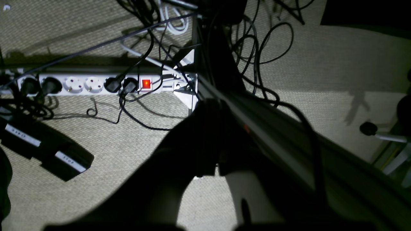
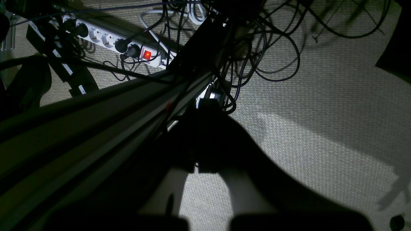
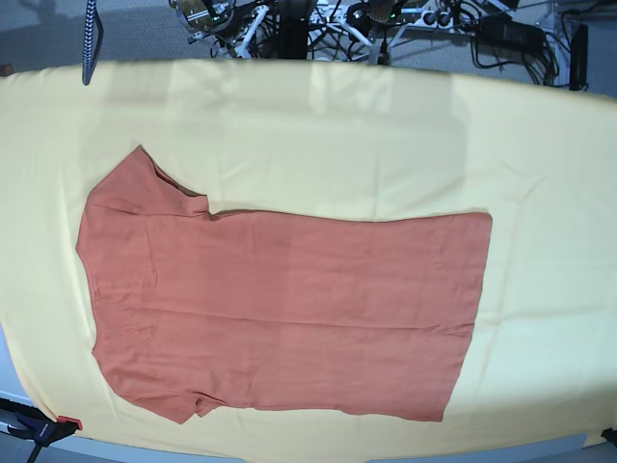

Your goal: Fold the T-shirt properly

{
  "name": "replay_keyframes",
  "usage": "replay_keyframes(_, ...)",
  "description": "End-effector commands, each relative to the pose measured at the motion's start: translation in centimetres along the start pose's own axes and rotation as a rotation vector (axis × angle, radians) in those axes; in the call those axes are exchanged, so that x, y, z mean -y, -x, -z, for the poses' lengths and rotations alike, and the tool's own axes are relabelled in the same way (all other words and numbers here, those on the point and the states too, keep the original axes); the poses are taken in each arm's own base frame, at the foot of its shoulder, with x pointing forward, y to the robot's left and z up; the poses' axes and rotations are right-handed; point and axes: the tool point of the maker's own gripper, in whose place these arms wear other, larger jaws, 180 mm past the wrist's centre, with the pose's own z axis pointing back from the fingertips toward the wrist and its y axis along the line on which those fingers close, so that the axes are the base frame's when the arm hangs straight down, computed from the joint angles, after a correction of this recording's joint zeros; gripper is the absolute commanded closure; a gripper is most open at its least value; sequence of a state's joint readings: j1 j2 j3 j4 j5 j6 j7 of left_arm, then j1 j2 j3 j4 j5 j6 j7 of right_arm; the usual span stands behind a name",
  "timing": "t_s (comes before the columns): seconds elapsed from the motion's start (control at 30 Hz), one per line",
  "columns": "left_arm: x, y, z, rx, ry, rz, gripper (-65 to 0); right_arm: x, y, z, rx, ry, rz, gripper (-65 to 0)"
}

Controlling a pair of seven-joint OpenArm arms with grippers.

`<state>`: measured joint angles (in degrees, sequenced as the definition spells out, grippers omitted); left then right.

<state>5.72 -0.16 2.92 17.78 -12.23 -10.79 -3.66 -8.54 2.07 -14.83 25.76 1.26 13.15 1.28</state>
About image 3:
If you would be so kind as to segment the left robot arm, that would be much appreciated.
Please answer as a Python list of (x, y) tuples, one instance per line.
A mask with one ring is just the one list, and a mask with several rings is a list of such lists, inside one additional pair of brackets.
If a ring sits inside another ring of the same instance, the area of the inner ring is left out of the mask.
[(388, 66), (405, 30), (427, 10), (417, 1), (319, 1), (309, 16), (312, 60)]

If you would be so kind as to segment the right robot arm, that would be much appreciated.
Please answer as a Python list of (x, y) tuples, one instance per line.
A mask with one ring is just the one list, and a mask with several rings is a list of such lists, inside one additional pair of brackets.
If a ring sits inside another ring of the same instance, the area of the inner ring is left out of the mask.
[(189, 44), (203, 42), (209, 57), (259, 57), (257, 29), (269, 7), (262, 1), (171, 0), (168, 2), (187, 30)]

